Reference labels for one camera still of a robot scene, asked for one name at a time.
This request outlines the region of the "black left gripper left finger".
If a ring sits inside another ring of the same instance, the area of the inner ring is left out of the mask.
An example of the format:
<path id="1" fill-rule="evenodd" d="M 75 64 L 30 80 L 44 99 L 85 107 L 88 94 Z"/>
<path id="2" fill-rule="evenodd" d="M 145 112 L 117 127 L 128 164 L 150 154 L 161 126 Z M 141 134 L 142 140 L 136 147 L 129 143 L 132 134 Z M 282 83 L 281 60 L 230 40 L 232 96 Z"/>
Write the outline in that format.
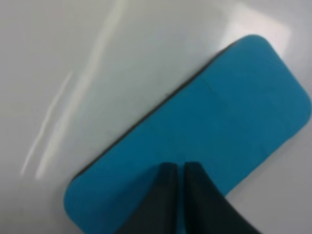
<path id="1" fill-rule="evenodd" d="M 116 233 L 175 234 L 177 205 L 178 167 L 161 163 L 150 190 Z"/>

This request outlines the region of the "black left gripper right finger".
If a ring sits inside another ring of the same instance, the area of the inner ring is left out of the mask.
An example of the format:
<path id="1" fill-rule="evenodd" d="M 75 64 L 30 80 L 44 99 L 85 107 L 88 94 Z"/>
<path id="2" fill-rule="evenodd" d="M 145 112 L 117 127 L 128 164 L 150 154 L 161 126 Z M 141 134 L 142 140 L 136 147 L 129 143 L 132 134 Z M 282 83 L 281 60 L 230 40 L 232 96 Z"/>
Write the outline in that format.
<path id="1" fill-rule="evenodd" d="M 184 164 L 184 220 L 189 234 L 258 234 L 198 162 Z"/>

